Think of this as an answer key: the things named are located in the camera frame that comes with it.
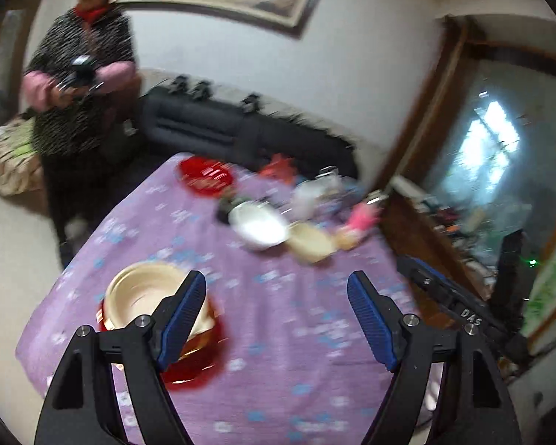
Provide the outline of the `red plastic bag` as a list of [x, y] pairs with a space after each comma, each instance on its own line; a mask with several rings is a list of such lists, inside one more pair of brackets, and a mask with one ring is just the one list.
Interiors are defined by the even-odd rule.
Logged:
[[292, 165], [292, 159], [282, 154], [274, 154], [271, 161], [262, 167], [258, 174], [286, 184], [292, 184], [297, 175], [296, 168]]

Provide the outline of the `woman in patterned jacket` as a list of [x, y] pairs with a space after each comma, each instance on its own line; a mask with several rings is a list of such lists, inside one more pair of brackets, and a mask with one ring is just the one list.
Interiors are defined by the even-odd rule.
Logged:
[[135, 75], [129, 18], [112, 0], [77, 0], [55, 19], [21, 80], [36, 114], [32, 144], [63, 266], [74, 257], [68, 223], [101, 218], [109, 96]]

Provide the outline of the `white plastic jar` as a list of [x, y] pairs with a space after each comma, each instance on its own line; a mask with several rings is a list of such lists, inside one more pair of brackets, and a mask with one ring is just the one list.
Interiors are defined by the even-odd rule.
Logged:
[[343, 191], [337, 167], [323, 168], [311, 180], [300, 182], [290, 200], [292, 217], [297, 221], [319, 220], [338, 206]]

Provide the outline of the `patterned bed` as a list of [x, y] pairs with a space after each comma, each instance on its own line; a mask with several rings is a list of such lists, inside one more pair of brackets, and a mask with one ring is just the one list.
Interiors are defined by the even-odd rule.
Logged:
[[0, 195], [42, 190], [40, 158], [32, 146], [35, 119], [17, 116], [0, 126]]

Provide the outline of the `black cylinder with wooden knob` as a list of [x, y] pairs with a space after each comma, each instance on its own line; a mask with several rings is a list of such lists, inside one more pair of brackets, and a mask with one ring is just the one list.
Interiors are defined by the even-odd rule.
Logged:
[[250, 201], [250, 198], [238, 194], [234, 189], [225, 189], [217, 205], [216, 219], [225, 225], [229, 224], [229, 215], [238, 205]]

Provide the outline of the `large red plate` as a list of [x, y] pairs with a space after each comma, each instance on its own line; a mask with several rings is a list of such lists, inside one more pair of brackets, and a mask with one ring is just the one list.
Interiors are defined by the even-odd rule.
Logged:
[[197, 355], [191, 355], [177, 364], [173, 363], [161, 375], [166, 388], [178, 390], [180, 388], [195, 389], [203, 387], [218, 372], [222, 371], [228, 351], [228, 338], [226, 335], [223, 316], [220, 316], [221, 327], [219, 340], [213, 342], [213, 347], [201, 350]]

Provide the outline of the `black leather sofa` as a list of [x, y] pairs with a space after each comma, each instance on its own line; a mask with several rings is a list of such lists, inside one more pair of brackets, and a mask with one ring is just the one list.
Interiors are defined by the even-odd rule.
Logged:
[[281, 155], [308, 179], [327, 167], [360, 178], [354, 146], [347, 140], [296, 119], [244, 113], [230, 103], [193, 100], [161, 85], [140, 99], [137, 126], [147, 142], [169, 155], [191, 153], [251, 171]]

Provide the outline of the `wooden side cabinet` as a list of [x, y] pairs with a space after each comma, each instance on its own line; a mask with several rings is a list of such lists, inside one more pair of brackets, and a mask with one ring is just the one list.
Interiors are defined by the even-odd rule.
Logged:
[[451, 239], [435, 229], [433, 218], [419, 210], [426, 193], [400, 175], [391, 178], [387, 191], [380, 228], [395, 255], [419, 258], [479, 299], [489, 299], [490, 291], [464, 264]]

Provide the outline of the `red plate gold rim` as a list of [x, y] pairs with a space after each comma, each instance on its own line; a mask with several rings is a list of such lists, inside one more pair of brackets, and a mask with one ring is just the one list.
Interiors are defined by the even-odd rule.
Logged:
[[[191, 355], [197, 355], [201, 350], [210, 349], [213, 347], [213, 342], [217, 342], [222, 333], [220, 332], [221, 319], [216, 306], [210, 299], [206, 299], [201, 309], [201, 315], [193, 325], [193, 330], [189, 335], [186, 344], [183, 346], [182, 353], [177, 364], [182, 360], [187, 359]], [[115, 324], [106, 316], [104, 310], [104, 300], [99, 303], [96, 312], [96, 323], [101, 332], [106, 330], [115, 330]]]

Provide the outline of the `red glass dish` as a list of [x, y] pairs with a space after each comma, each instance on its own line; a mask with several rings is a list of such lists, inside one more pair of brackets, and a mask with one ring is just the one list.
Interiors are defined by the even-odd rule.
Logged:
[[176, 171], [182, 185], [195, 195], [206, 198], [219, 198], [235, 181], [228, 164], [199, 156], [182, 160]]

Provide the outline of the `small bag of snack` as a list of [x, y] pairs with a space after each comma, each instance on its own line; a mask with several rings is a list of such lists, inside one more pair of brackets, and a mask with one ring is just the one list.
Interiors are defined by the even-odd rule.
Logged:
[[341, 226], [336, 230], [333, 239], [339, 249], [350, 251], [363, 241], [363, 233], [349, 226]]

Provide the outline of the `purple floral tablecloth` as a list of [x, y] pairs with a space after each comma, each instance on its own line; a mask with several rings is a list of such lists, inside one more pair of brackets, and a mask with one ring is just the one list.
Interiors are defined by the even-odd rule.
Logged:
[[205, 275], [223, 326], [220, 363], [172, 391], [196, 443], [360, 443], [391, 375], [364, 338], [347, 278], [364, 271], [400, 309], [416, 310], [384, 239], [316, 266], [282, 248], [252, 252], [218, 222], [213, 200], [182, 185], [177, 164], [162, 164], [107, 215], [33, 312], [16, 348], [29, 380], [47, 391], [119, 271], [166, 261]]

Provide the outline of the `small beige plastic bowl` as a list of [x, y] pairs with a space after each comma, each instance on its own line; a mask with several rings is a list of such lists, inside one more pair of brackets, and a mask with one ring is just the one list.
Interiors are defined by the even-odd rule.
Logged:
[[307, 222], [294, 222], [289, 226], [286, 244], [300, 262], [307, 264], [319, 263], [337, 250], [328, 232]]

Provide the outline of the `large beige plastic bowl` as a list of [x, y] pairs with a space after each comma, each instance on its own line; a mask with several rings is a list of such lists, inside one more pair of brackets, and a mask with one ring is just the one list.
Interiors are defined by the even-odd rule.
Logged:
[[109, 283], [102, 304], [106, 330], [122, 329], [143, 314], [153, 314], [163, 299], [178, 291], [188, 271], [163, 261], [137, 262]]

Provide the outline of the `white plastic bowl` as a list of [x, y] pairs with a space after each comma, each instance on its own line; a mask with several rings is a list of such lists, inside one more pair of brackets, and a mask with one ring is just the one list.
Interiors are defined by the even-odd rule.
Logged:
[[231, 210], [228, 220], [245, 246], [255, 251], [281, 245], [289, 235], [288, 222], [268, 203], [243, 202]]

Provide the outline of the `pink sleeved bottle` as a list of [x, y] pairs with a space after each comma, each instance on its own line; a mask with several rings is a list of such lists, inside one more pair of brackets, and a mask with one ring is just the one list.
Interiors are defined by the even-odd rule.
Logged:
[[381, 190], [367, 194], [363, 201], [353, 206], [346, 227], [360, 235], [367, 234], [381, 219], [381, 211], [388, 201], [388, 194]]

